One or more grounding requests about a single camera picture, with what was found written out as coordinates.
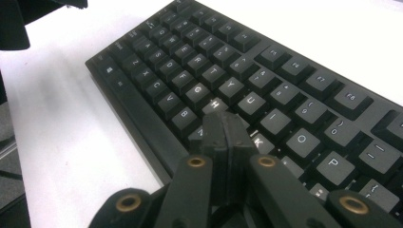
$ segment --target desk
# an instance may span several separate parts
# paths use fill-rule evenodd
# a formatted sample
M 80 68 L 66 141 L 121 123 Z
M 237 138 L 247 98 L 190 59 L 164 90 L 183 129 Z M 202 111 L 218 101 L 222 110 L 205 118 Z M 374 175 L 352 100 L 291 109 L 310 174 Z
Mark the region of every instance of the desk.
M 169 2 L 58 9 L 27 26 L 30 49 L 0 52 L 32 227 L 86 227 L 116 191 L 160 188 L 84 63 Z M 403 105 L 403 3 L 201 2 Z

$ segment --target black key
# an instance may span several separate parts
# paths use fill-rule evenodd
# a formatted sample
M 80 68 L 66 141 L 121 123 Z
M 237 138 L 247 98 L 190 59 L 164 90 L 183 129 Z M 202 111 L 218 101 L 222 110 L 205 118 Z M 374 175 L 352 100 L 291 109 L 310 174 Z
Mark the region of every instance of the black key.
M 303 96 L 299 93 L 299 90 L 289 83 L 282 83 L 266 97 L 266 99 L 285 111 L 294 107 L 302 98 Z
M 381 183 L 388 181 L 400 164 L 400 152 L 379 141 L 371 142 L 357 161 L 357 166 L 363 173 Z
M 158 79 L 157 81 L 151 83 L 151 85 L 145 90 L 147 98 L 152 104 L 156 104 L 160 99 L 162 99 L 166 94 L 169 93 L 169 89 L 166 84 Z
M 231 41 L 231 45 L 243 53 L 252 48 L 259 42 L 259 38 L 251 30 L 245 30 L 238 34 L 234 40 Z
M 195 111 L 202 109 L 213 98 L 213 94 L 203 84 L 198 83 L 184 94 L 187 104 Z
M 292 84 L 297 85 L 312 71 L 313 68 L 305 58 L 294 56 L 278 70 L 278 74 Z
M 169 57 L 163 52 L 163 50 L 158 49 L 154 53 L 152 53 L 146 61 L 148 62 L 148 65 L 153 69 L 157 70 L 160 67 L 163 66 L 164 63 L 166 63 L 169 60 Z
M 317 129 L 330 117 L 327 107 L 311 98 L 298 107 L 295 114 L 297 121 L 310 129 Z
M 240 55 L 233 48 L 225 45 L 214 53 L 213 62 L 222 68 L 227 68 L 238 57 Z
M 162 49 L 166 53 L 168 53 L 168 55 L 173 55 L 175 53 L 175 51 L 183 45 L 184 45 L 184 43 L 178 36 L 170 35 L 170 36 L 167 36 L 165 38 L 165 40 L 163 41 Z
M 195 25 L 185 19 L 182 19 L 178 24 L 175 25 L 173 32 L 179 37 L 183 38 L 183 36 L 194 27 Z
M 283 48 L 273 45 L 258 55 L 256 61 L 271 70 L 276 70 L 289 58 L 290 55 Z
M 296 155 L 296 161 L 308 164 L 318 153 L 321 152 L 323 146 L 320 140 L 312 135 L 309 131 L 301 128 L 286 143 L 287 148 Z
M 390 111 L 372 132 L 394 148 L 403 150 L 403 113 Z
M 264 96 L 269 90 L 280 83 L 277 74 L 266 68 L 261 68 L 249 77 L 246 82 L 259 96 Z
M 228 105 L 225 102 L 223 102 L 220 98 L 215 98 L 201 111 L 204 115 L 207 115 L 212 112 L 226 111 L 227 109 Z
M 219 14 L 214 14 L 204 21 L 202 27 L 211 33 L 215 33 L 226 21 Z
M 261 117 L 268 108 L 269 104 L 255 92 L 249 93 L 236 106 L 242 118 L 250 124 Z
M 221 48 L 222 46 L 223 43 L 217 37 L 209 35 L 199 43 L 198 49 L 201 54 L 209 58 L 218 48 Z
M 351 86 L 345 86 L 329 105 L 346 118 L 354 121 L 373 102 L 364 92 Z
M 197 54 L 198 52 L 195 49 L 186 44 L 175 51 L 174 60 L 184 66 Z
M 131 81 L 141 91 L 146 90 L 148 86 L 157 79 L 157 75 L 155 75 L 154 72 L 145 65 L 139 67 L 138 70 L 133 70 L 131 72 Z
M 125 58 L 133 54 L 133 51 L 123 42 L 116 41 L 107 47 L 108 52 L 116 63 L 121 64 Z
M 344 188 L 355 177 L 355 167 L 335 151 L 324 157 L 315 170 L 318 180 L 329 190 Z
M 171 123 L 174 131 L 182 139 L 202 124 L 201 120 L 189 107 L 184 108 L 172 118 Z
M 186 93 L 191 87 L 193 87 L 197 81 L 195 78 L 186 70 L 181 72 L 178 76 L 176 76 L 171 81 L 173 85 L 174 91 L 182 96 Z
M 166 83 L 169 83 L 182 71 L 183 69 L 177 62 L 174 60 L 169 60 L 160 67 L 158 74 Z
M 362 132 L 352 122 L 337 118 L 325 130 L 325 142 L 335 147 L 343 155 L 361 139 Z
M 220 27 L 216 35 L 224 42 L 228 43 L 240 32 L 240 27 L 235 22 L 227 22 Z
M 168 28 L 157 26 L 151 31 L 151 40 L 158 46 L 161 46 L 163 44 L 163 38 L 167 35 L 171 35 Z
M 301 88 L 320 101 L 326 99 L 339 85 L 335 74 L 323 69 L 317 70 L 305 82 Z
M 184 40 L 191 47 L 196 47 L 204 38 L 208 36 L 208 33 L 203 29 L 196 27 L 189 31 L 185 36 Z
M 245 85 L 232 77 L 219 87 L 217 93 L 230 106 L 237 103 L 246 92 Z
M 252 141 L 260 154 L 270 154 L 275 151 L 275 146 L 260 133 Z
M 249 78 L 258 69 L 259 67 L 255 62 L 245 56 L 239 57 L 239 59 L 229 67 L 230 73 L 235 75 L 235 77 L 241 82 Z
M 207 8 L 202 8 L 194 12 L 190 20 L 198 26 L 204 23 L 204 20 L 209 16 L 209 10 Z
M 284 158 L 281 159 L 281 162 L 287 167 L 291 173 L 300 181 L 304 179 L 304 170 L 299 167 L 292 159 L 290 159 L 288 156 L 285 156 Z
M 274 109 L 260 121 L 260 126 L 270 136 L 270 139 L 277 143 L 290 132 L 293 123 L 284 113 Z
M 361 191 L 359 191 L 359 194 L 374 201 L 387 213 L 392 212 L 399 203 L 399 197 L 395 196 L 376 180 L 368 181 Z
M 204 55 L 198 54 L 186 64 L 186 69 L 198 78 L 210 66 L 212 66 L 211 62 Z
M 215 90 L 228 79 L 228 74 L 221 67 L 213 65 L 208 68 L 202 75 L 201 81 L 210 89 Z
M 170 92 L 158 102 L 157 107 L 163 115 L 163 118 L 169 121 L 178 114 L 179 111 L 184 109 L 184 103 L 175 93 Z

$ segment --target black object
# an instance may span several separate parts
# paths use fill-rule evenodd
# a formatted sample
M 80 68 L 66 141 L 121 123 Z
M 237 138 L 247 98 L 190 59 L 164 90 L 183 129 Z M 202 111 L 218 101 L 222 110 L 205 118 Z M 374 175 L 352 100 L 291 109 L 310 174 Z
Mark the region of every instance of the black object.
M 86 66 L 164 183 L 227 110 L 319 199 L 351 188 L 402 214 L 403 107 L 207 6 L 174 1 Z

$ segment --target black keyboard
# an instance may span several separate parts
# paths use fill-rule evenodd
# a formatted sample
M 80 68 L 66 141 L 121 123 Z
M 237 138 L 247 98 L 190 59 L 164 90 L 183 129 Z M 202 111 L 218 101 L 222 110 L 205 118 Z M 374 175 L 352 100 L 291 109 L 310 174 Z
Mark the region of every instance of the black keyboard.
M 86 66 L 164 183 L 202 116 L 230 111 L 314 196 L 403 220 L 403 108 L 207 6 L 174 1 Z

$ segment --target keycap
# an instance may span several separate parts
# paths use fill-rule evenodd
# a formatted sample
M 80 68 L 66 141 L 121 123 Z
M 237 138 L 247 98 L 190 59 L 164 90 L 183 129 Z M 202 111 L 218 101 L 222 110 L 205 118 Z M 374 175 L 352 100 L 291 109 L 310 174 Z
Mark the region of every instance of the keycap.
M 338 149 L 338 152 L 343 155 L 348 153 L 362 137 L 359 128 L 342 118 L 337 118 L 324 133 L 325 142 Z
M 184 94 L 184 100 L 193 110 L 203 108 L 213 98 L 213 94 L 203 84 L 198 83 Z
M 258 55 L 256 61 L 271 70 L 276 70 L 289 58 L 290 55 L 282 47 L 272 45 Z
M 403 150 L 403 113 L 388 112 L 372 132 L 395 148 Z
M 329 190 L 347 186 L 355 176 L 355 166 L 335 151 L 324 157 L 315 171 L 318 180 Z
M 270 136 L 274 143 L 280 141 L 293 128 L 291 119 L 278 109 L 272 110 L 260 121 L 260 129 Z
M 278 75 L 288 82 L 297 85 L 300 81 L 304 80 L 311 71 L 313 71 L 313 68 L 305 58 L 294 56 L 278 70 Z
M 183 139 L 200 126 L 202 121 L 189 107 L 186 107 L 172 118 L 171 123 L 174 131 Z
M 368 181 L 361 191 L 359 191 L 359 194 L 374 201 L 387 213 L 391 212 L 399 203 L 399 197 L 395 196 L 376 180 Z
M 236 106 L 242 118 L 248 123 L 253 123 L 258 117 L 263 115 L 264 111 L 269 108 L 266 103 L 258 94 L 251 92 L 244 99 L 242 99 Z
M 245 56 L 239 57 L 234 63 L 229 67 L 229 72 L 234 75 L 238 80 L 243 82 L 249 78 L 253 73 L 255 73 L 259 67 L 255 62 Z
M 323 149 L 320 140 L 304 128 L 297 131 L 286 146 L 295 155 L 296 161 L 304 164 L 310 163 Z
M 275 150 L 275 146 L 260 133 L 252 141 L 260 154 L 270 154 Z
M 301 83 L 301 88 L 316 99 L 325 100 L 338 86 L 340 82 L 334 73 L 319 69 L 306 81 Z
M 384 183 L 401 164 L 400 152 L 374 140 L 358 156 L 357 167 L 366 175 Z
M 354 121 L 372 102 L 373 99 L 366 93 L 347 85 L 329 101 L 329 105 L 344 117 Z
M 169 121 L 178 114 L 179 111 L 184 109 L 184 103 L 175 93 L 170 92 L 157 103 L 157 107 L 163 115 L 163 118 Z
M 245 92 L 245 85 L 234 77 L 231 77 L 217 90 L 217 93 L 229 106 L 237 103 Z

